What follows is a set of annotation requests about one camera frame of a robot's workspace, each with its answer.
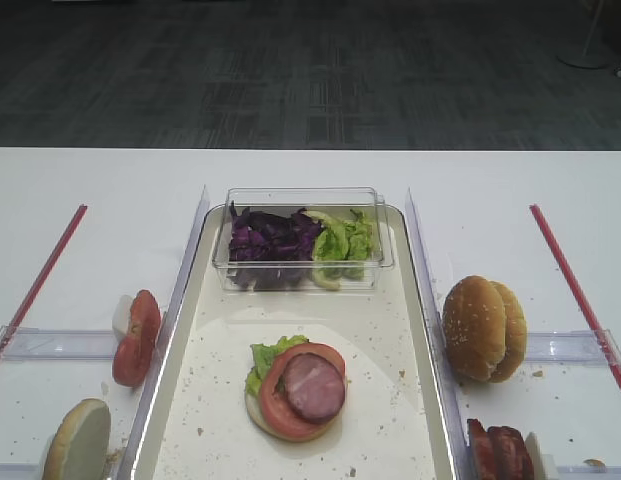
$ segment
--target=lettuce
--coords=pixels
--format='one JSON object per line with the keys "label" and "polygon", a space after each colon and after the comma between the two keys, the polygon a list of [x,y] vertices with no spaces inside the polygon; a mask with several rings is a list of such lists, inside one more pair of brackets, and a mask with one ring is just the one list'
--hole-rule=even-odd
{"label": "lettuce", "polygon": [[[341,220],[326,213],[306,211],[305,215],[319,221],[325,228],[312,250],[316,261],[364,261],[372,253],[372,222],[358,209],[351,209],[354,220]],[[338,290],[342,276],[353,280],[363,278],[363,267],[319,268],[313,272],[314,282],[328,290]]]}
{"label": "lettuce", "polygon": [[266,346],[262,343],[250,345],[254,367],[246,378],[246,392],[253,396],[259,395],[261,382],[272,368],[274,357],[285,352],[290,347],[309,342],[305,335],[294,335],[290,338],[281,337],[275,345]]}

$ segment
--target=round meat slice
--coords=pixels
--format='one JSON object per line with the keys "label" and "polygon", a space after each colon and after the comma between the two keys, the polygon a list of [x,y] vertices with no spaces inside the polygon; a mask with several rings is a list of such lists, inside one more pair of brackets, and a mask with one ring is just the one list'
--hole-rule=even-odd
{"label": "round meat slice", "polygon": [[296,355],[283,372],[290,407],[310,423],[326,423],[339,413],[346,398],[343,382],[335,366],[314,353]]}

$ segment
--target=top bun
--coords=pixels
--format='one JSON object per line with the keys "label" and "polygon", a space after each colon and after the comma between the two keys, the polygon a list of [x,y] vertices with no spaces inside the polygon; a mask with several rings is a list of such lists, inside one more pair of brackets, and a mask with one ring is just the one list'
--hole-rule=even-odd
{"label": "top bun", "polygon": [[491,382],[498,383],[510,378],[523,362],[528,346],[528,327],[514,292],[502,283],[490,283],[501,295],[506,310],[506,354],[490,377]]}
{"label": "top bun", "polygon": [[473,275],[457,283],[443,306],[446,356],[458,373],[502,382],[526,351],[527,329],[516,296],[505,285]]}

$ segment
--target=purple cabbage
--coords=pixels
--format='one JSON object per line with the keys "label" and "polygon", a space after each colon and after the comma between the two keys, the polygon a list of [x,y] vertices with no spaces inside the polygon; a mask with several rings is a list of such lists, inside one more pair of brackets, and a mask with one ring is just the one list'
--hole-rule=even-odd
{"label": "purple cabbage", "polygon": [[[323,227],[304,211],[301,208],[286,218],[245,207],[239,215],[231,203],[230,261],[311,261],[314,242]],[[230,278],[241,288],[256,281],[255,290],[272,290],[296,286],[304,273],[299,268],[239,268]]]}

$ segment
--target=tomato slice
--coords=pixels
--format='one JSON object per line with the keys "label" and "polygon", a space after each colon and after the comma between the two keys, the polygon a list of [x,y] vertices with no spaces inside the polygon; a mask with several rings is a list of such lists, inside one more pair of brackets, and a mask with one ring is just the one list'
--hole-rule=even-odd
{"label": "tomato slice", "polygon": [[130,307],[130,322],[112,362],[112,376],[120,385],[138,387],[150,369],[161,313],[152,294],[141,290]]}
{"label": "tomato slice", "polygon": [[312,436],[318,430],[324,428],[324,425],[316,425],[306,422],[299,417],[288,404],[285,395],[277,391],[277,383],[283,374],[287,363],[301,353],[314,353],[319,355],[330,363],[341,373],[345,379],[346,362],[343,357],[334,348],[322,343],[302,343],[289,348],[281,355],[277,355],[272,363],[272,367],[268,371],[266,378],[261,384],[259,390],[259,406],[261,413],[268,425],[280,434],[296,440]]}

